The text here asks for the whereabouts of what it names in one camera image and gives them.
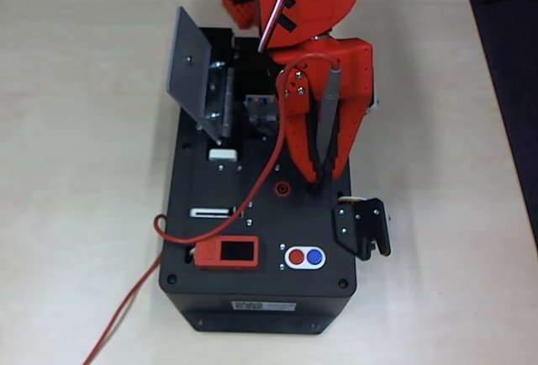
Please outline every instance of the dark floor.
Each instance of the dark floor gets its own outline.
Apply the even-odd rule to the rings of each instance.
[[[538,0],[471,0],[538,241]]]

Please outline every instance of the red display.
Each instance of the red display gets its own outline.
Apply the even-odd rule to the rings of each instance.
[[[252,270],[260,254],[257,236],[222,235],[196,244],[194,264],[207,269]]]

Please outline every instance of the button panel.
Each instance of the button panel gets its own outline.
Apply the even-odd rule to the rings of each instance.
[[[325,260],[325,252],[316,246],[291,246],[284,253],[286,265],[294,270],[317,270]]]

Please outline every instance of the red robot arm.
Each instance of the red robot arm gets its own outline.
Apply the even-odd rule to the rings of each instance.
[[[256,1],[263,43],[277,0]],[[325,100],[329,63],[320,60],[298,66],[295,75],[287,79],[286,97],[282,100],[286,106],[286,117],[281,119],[287,121],[287,146],[299,171],[312,183],[318,182],[324,172],[331,172],[334,178],[343,172],[362,118],[373,100],[372,45],[360,39],[337,40],[328,35],[355,1],[284,0],[272,35],[262,46],[282,65],[309,52],[321,52],[340,62],[337,100]],[[322,125],[333,103],[337,103],[335,119],[330,126]],[[313,108],[317,112],[316,131],[309,124]],[[330,139],[330,148],[319,148],[316,140],[322,137]]]

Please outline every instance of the slot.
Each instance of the slot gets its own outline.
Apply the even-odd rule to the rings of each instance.
[[[191,208],[189,216],[191,218],[212,218],[212,219],[226,219],[229,218],[237,209],[237,207],[231,208]]]

